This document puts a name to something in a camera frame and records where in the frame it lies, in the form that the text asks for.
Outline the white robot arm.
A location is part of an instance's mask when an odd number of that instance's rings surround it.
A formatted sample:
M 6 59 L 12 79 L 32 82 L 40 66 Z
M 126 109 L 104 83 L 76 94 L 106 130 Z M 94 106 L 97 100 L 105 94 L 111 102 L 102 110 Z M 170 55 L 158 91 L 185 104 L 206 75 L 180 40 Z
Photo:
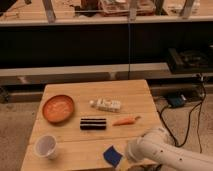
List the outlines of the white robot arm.
M 155 127 L 130 140 L 125 155 L 130 162 L 147 158 L 178 171 L 213 171 L 213 157 L 175 147 L 171 141 L 165 128 Z

